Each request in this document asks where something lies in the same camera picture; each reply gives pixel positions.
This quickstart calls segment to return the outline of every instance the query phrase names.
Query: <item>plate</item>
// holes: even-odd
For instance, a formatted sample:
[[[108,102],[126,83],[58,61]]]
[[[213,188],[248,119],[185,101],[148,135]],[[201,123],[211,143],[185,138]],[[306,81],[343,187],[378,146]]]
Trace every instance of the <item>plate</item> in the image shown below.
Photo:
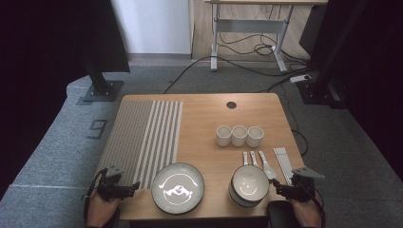
[[[155,204],[169,214],[180,215],[202,200],[204,180],[198,169],[187,163],[173,163],[161,170],[151,184]]]

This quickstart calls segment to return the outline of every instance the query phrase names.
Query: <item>table top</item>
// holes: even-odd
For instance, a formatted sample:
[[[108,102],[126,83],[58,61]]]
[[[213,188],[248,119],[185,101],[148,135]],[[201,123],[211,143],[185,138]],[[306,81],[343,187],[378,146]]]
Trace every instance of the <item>table top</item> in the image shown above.
[[[328,0],[204,0],[204,2],[240,5],[326,5]]]
[[[228,193],[228,184],[234,172],[243,164],[243,151],[259,151],[265,154],[270,166],[285,183],[273,148],[285,147],[293,168],[304,166],[297,144],[285,117],[278,96],[274,93],[241,94],[166,94],[128,95],[125,101],[178,101],[183,102],[177,162],[193,165],[201,172],[205,191],[200,204],[184,215],[169,215],[154,203],[150,189],[136,191],[133,198],[121,201],[121,219],[203,219],[232,217],[264,217],[270,200],[284,200],[270,185],[269,193],[253,208],[243,208],[234,203]],[[233,102],[236,108],[228,108]],[[264,138],[258,148],[232,144],[220,147],[216,144],[216,128],[219,125],[257,125],[264,130]]]

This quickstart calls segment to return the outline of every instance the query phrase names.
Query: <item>wooden table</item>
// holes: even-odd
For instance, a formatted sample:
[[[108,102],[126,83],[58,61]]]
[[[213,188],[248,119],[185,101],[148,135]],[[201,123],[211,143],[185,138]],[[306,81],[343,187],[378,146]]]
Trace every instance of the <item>wooden table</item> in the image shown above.
[[[242,94],[169,94],[129,95],[125,101],[180,101],[183,102],[182,122],[179,135],[177,162],[186,162],[198,168],[205,181],[205,192],[201,203],[191,212],[173,216],[161,211],[151,197],[150,189],[136,191],[131,199],[120,203],[121,219],[204,219],[264,217],[270,200],[283,200],[276,194],[273,185],[269,194],[254,208],[243,208],[232,201],[228,184],[237,168],[242,166],[243,151],[262,150],[269,164],[285,183],[273,148],[285,147],[293,168],[303,165],[290,126],[284,115],[278,96],[273,93]],[[230,109],[228,102],[237,107]],[[236,147],[216,145],[216,128],[226,124],[246,127],[257,125],[264,130],[260,147],[248,145]]]
[[[213,4],[213,45],[211,50],[211,70],[216,71],[218,46],[218,32],[243,32],[243,33],[276,33],[278,41],[272,46],[273,54],[278,62],[281,72],[287,71],[281,56],[281,46],[284,41],[285,33],[290,23],[291,14],[294,5],[326,5],[328,0],[204,0],[205,3]],[[288,13],[283,21],[275,20],[240,20],[240,19],[222,19],[220,18],[220,4],[237,5],[288,5]]]

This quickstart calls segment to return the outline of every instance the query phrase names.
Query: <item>desk leg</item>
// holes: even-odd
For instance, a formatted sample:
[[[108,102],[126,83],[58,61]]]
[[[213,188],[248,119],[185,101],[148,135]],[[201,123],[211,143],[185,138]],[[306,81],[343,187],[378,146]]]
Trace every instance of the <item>desk leg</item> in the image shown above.
[[[293,13],[293,9],[294,9],[294,5],[290,5],[288,7],[287,18],[285,18],[285,20],[284,20],[281,33],[278,34],[277,45],[272,47],[272,50],[273,50],[276,60],[278,62],[279,70],[281,72],[287,71],[287,67],[285,66],[284,61],[282,60],[282,56],[281,56],[281,46],[282,46],[282,42],[284,41],[285,33],[287,32],[287,29],[288,29],[288,24],[290,24],[290,18],[291,18],[291,14]]]
[[[213,46],[211,48],[211,71],[217,71],[217,23],[219,20],[219,4],[213,4]]]

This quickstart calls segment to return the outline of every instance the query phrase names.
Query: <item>gray carpet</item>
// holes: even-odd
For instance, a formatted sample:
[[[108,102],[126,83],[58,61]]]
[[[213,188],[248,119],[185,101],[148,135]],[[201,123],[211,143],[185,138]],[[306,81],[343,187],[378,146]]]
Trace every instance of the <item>gray carpet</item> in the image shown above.
[[[77,105],[91,81],[84,77],[71,83],[59,115],[0,202],[0,227],[83,227],[80,199],[95,174],[123,96],[162,93],[184,69],[132,66],[132,73],[105,73],[108,80],[125,82],[114,103]],[[222,66],[218,72],[193,66],[168,93],[255,92],[281,79],[234,66]],[[305,164],[326,177],[317,181],[317,188],[323,192],[327,227],[403,227],[403,183],[349,111],[305,105],[289,82],[273,92],[291,127],[309,142]],[[106,128],[91,129],[93,123],[106,123]],[[301,137],[296,140],[303,151],[306,144]]]

